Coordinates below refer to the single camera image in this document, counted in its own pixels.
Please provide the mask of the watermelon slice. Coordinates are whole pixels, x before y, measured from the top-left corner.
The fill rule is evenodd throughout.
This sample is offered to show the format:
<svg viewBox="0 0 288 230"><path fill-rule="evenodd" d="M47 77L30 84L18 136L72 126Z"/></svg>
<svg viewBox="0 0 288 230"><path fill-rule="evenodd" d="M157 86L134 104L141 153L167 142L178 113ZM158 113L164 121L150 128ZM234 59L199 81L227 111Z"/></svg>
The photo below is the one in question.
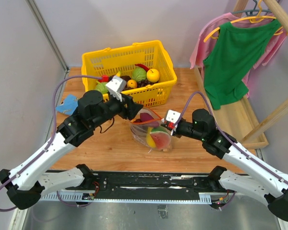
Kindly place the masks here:
<svg viewBox="0 0 288 230"><path fill-rule="evenodd" d="M150 135L158 150L167 149L171 144L171 135L162 126L152 128Z"/></svg>

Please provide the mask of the clear zip top bag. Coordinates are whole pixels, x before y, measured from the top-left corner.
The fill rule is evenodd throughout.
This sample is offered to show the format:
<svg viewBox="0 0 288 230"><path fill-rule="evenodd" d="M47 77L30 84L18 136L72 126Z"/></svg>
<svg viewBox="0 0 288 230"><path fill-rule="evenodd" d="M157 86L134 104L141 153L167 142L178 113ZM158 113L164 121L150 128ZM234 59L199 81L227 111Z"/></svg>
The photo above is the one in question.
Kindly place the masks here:
<svg viewBox="0 0 288 230"><path fill-rule="evenodd" d="M152 109L143 107L130 124L133 138L151 150L169 152L172 150L172 137L162 127L162 118Z"/></svg>

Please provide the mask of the yellow lemon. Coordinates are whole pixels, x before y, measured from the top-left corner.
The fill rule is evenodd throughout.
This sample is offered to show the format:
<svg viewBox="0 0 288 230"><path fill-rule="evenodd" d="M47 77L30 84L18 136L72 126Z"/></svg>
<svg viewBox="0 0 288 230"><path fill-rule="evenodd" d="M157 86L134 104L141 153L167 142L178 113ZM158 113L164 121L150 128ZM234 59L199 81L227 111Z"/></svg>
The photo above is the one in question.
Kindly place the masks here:
<svg viewBox="0 0 288 230"><path fill-rule="evenodd" d="M147 135L146 135L146 143L149 147L151 147L153 149L156 148L156 144L155 144L154 140L152 139L150 133L147 133Z"/></svg>

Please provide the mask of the yellow plastic basket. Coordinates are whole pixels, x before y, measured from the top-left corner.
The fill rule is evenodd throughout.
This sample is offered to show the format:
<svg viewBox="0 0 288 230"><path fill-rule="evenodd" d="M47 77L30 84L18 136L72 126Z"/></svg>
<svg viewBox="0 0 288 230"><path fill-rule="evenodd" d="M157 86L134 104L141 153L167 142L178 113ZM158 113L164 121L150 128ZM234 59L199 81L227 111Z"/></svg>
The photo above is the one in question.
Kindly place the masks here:
<svg viewBox="0 0 288 230"><path fill-rule="evenodd" d="M120 71L122 75L131 76L137 64L157 69L160 74L158 83L122 93L130 95L135 102L146 107L165 104L177 82L177 76L171 58L159 40L84 53L81 73L101 77Z"/></svg>

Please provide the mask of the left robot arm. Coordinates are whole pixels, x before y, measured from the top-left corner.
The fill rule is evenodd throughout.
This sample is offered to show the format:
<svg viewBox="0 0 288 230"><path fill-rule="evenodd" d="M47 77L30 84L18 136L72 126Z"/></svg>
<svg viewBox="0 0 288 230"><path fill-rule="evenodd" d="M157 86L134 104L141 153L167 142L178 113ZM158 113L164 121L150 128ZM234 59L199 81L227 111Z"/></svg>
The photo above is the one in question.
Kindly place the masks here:
<svg viewBox="0 0 288 230"><path fill-rule="evenodd" d="M16 208L24 210L41 197L61 189L89 189L94 176L85 164L54 175L45 173L62 156L90 138L97 127L117 115L132 120L142 108L143 105L125 94L120 94L119 98L110 96L104 102L101 92L86 92L78 100L73 114L55 128L51 138L39 150L18 167L0 171L0 182L7 189L10 201Z"/></svg>

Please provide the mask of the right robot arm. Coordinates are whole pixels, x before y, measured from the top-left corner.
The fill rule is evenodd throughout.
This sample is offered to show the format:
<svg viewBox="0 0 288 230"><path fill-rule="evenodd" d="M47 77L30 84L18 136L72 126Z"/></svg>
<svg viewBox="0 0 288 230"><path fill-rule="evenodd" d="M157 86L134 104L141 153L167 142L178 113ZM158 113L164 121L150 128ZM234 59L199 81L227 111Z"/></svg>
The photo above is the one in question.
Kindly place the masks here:
<svg viewBox="0 0 288 230"><path fill-rule="evenodd" d="M216 175L208 179L212 191L225 188L243 193L265 204L271 213L288 222L288 174L259 159L224 133L205 109L193 111L191 122L184 120L181 113L169 110L166 120L172 135L200 140L208 153L236 165L249 175L249 178L240 178L226 169L215 169Z"/></svg>

